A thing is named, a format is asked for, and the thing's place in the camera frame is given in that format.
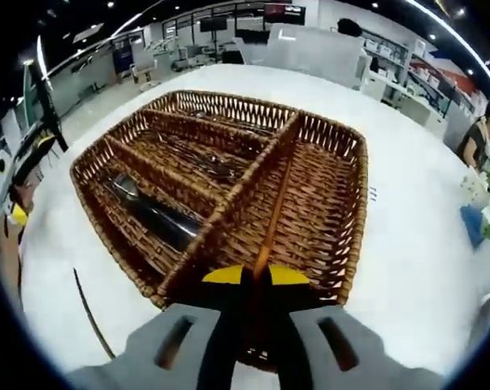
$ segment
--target wicker basket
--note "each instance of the wicker basket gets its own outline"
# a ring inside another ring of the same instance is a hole
[[[174,91],[143,107],[182,115],[204,112],[217,120],[243,130],[279,131],[296,113],[291,107],[237,95],[202,91]]]
[[[217,93],[169,93],[74,162],[72,179],[98,235],[158,307],[182,297],[186,286],[214,269],[254,268],[278,198],[283,203],[268,262],[304,273],[327,304],[347,301],[366,219],[365,139],[330,119],[269,104]],[[196,110],[217,121],[190,116]],[[247,128],[265,123],[269,136]],[[178,145],[238,162],[243,170],[218,182],[184,159]],[[131,175],[143,193],[203,222],[183,253],[146,235],[105,190],[102,182],[118,171]],[[270,369],[261,345],[241,360]]]

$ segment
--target ceiling light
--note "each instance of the ceiling light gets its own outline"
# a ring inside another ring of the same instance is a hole
[[[37,37],[37,62],[39,64],[39,68],[41,69],[42,79],[47,81],[48,86],[53,91],[53,87],[51,86],[50,78],[48,76],[46,61],[44,60],[44,54],[42,53],[42,40],[40,35]]]
[[[140,16],[141,16],[141,13],[140,14],[136,14],[130,20],[128,20],[127,22],[125,22],[124,24],[122,24],[120,27],[118,27],[118,29],[111,34],[111,39],[114,38],[114,37],[116,37],[124,28],[126,28],[127,26],[129,26],[132,22],[134,22]]]
[[[405,0],[408,2],[411,6],[418,8],[421,12],[423,12],[425,15],[429,16],[431,19],[435,20],[441,27],[443,27],[445,30],[447,30],[450,35],[456,38],[456,40],[463,45],[463,47],[474,57],[476,62],[481,66],[483,71],[487,74],[488,78],[490,79],[490,69],[485,65],[484,61],[481,59],[481,57],[477,54],[477,52],[470,46],[467,41],[465,41],[461,35],[459,35],[452,27],[450,27],[447,23],[445,23],[444,20],[442,20],[438,15],[436,15],[434,12],[429,10],[428,8],[424,7],[422,4],[419,2],[416,2],[415,0]]]

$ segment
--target white wall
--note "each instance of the white wall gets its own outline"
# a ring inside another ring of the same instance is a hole
[[[108,48],[103,47],[93,56],[90,64],[82,70],[72,73],[71,68],[78,62],[73,61],[57,75],[50,78],[53,85],[51,98],[59,116],[65,115],[77,104],[80,101],[79,93],[92,83],[96,83],[101,88],[112,84],[114,81],[115,65],[113,64],[113,54]]]
[[[319,27],[329,30],[331,27],[336,28],[337,22],[342,18],[354,20],[361,28],[386,37],[404,46],[414,48],[414,42],[417,39],[425,41],[415,32],[384,18],[374,12],[350,6],[336,0],[306,0],[319,2]],[[427,42],[427,52],[436,50],[436,47]]]
[[[293,0],[294,6],[306,7],[306,19],[304,25],[307,27],[319,26],[320,0]]]
[[[159,42],[163,39],[161,23],[152,23],[144,27],[144,40],[148,45],[150,42]]]

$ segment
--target metal utensil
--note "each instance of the metal utensil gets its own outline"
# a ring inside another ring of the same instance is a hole
[[[233,180],[238,176],[240,171],[245,169],[245,166],[238,162],[228,162],[215,154],[204,154],[190,150],[163,139],[159,132],[157,135],[160,142],[166,143],[172,150],[181,154],[182,157],[187,158],[192,164],[201,168],[205,173],[218,181],[228,182]]]
[[[210,116],[210,114],[207,114],[203,110],[192,111],[190,113],[190,116],[193,116],[194,118],[197,118],[197,119],[212,120],[214,122],[220,122],[222,124],[227,124],[230,126],[236,126],[237,125],[237,126],[240,126],[243,130],[246,130],[247,132],[251,132],[251,133],[259,135],[259,136],[269,137],[273,134],[273,131],[270,130],[269,128],[267,128],[266,126],[241,122],[239,120],[221,119],[221,118],[218,118],[216,116]]]
[[[196,219],[140,193],[129,175],[119,174],[110,185],[111,192],[143,226],[179,252],[187,249],[202,227]]]

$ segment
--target yellow object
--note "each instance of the yellow object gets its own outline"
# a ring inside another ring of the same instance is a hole
[[[44,144],[46,141],[51,140],[52,138],[55,138],[55,136],[45,136],[39,141],[39,143],[37,144],[37,148],[40,148],[42,144]]]
[[[212,271],[209,275],[205,276],[203,281],[211,283],[240,284],[242,271],[243,266],[219,268],[218,270]]]
[[[28,215],[17,203],[14,204],[14,208],[11,211],[11,216],[18,224],[22,226],[28,222]]]
[[[270,275],[273,285],[306,284],[310,282],[302,273],[278,264],[272,264],[270,266]]]
[[[297,272],[287,266],[273,264],[269,266],[271,283],[273,285],[281,284],[308,284],[310,281],[302,273]],[[223,284],[240,284],[241,272],[243,266],[229,266],[212,271],[203,278],[204,282],[223,283]]]

